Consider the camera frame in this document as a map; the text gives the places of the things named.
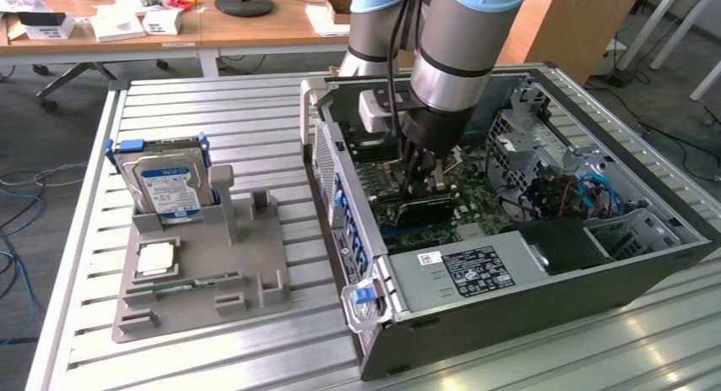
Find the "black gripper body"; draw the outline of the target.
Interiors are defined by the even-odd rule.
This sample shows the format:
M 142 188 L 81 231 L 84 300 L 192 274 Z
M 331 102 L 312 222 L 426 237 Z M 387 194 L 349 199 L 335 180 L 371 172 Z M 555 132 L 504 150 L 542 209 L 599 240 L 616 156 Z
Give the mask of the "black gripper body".
M 448 153 L 470 122 L 474 109 L 438 111 L 430 107 L 407 110 L 400 122 L 404 140 L 432 153 Z

